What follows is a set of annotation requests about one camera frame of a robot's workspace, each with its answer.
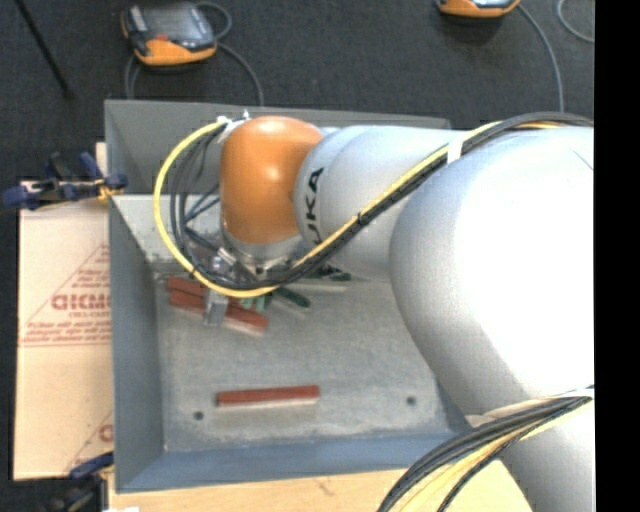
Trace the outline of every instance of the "clamp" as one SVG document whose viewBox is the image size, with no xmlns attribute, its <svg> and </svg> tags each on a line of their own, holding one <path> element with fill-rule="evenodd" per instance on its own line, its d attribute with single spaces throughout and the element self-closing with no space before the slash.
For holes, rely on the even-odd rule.
<svg viewBox="0 0 640 512">
<path fill-rule="evenodd" d="M 75 485 L 52 497 L 42 512 L 81 512 L 105 510 L 108 506 L 107 480 L 104 475 L 114 465 L 113 452 L 103 453 L 73 468 L 69 480 Z"/>
<path fill-rule="evenodd" d="M 102 202 L 128 185 L 121 173 L 104 176 L 95 159 L 84 152 L 79 157 L 82 174 L 73 172 L 59 153 L 53 153 L 45 166 L 45 179 L 28 185 L 17 185 L 2 193 L 7 208 L 37 210 L 81 199 L 97 198 Z"/>
</svg>

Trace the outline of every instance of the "red wooden block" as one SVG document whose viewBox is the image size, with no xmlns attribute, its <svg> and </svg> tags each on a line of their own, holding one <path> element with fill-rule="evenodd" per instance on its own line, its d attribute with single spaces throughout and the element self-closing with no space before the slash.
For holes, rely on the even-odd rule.
<svg viewBox="0 0 640 512">
<path fill-rule="evenodd" d="M 218 407 L 271 407 L 315 403 L 319 397 L 320 388 L 316 385 L 242 389 L 221 391 L 216 395 L 216 405 Z"/>
<path fill-rule="evenodd" d="M 266 316 L 233 303 L 229 303 L 223 321 L 223 325 L 249 334 L 263 334 L 268 324 L 269 319 Z"/>
<path fill-rule="evenodd" d="M 198 313 L 204 312 L 204 302 L 202 297 L 196 297 L 180 290 L 173 290 L 169 294 L 169 303 L 172 306 L 182 307 Z"/>
<path fill-rule="evenodd" d="M 196 297 L 204 298 L 204 294 L 207 291 L 207 287 L 202 283 L 194 281 L 192 279 L 184 279 L 183 277 L 171 276 L 167 279 L 167 290 L 181 291 Z"/>
</svg>

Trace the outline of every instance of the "gray bin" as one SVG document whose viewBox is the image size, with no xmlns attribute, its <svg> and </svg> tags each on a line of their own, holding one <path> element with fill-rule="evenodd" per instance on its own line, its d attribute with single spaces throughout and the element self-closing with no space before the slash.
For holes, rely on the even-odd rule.
<svg viewBox="0 0 640 512">
<path fill-rule="evenodd" d="M 171 307 L 164 279 L 179 268 L 155 232 L 154 176 L 186 135 L 244 109 L 145 101 L 107 101 L 105 108 L 109 171 L 131 180 L 110 212 L 116 491 L 403 468 L 468 428 L 411 340 L 388 283 L 301 283 L 311 310 L 273 303 L 262 337 L 206 327 L 198 315 Z M 448 127 L 410 116 L 250 109 L 253 117 L 274 113 L 320 127 Z M 214 209 L 198 222 L 215 230 L 217 216 Z M 215 404 L 219 391 L 303 384 L 319 386 L 316 403 Z"/>
</svg>

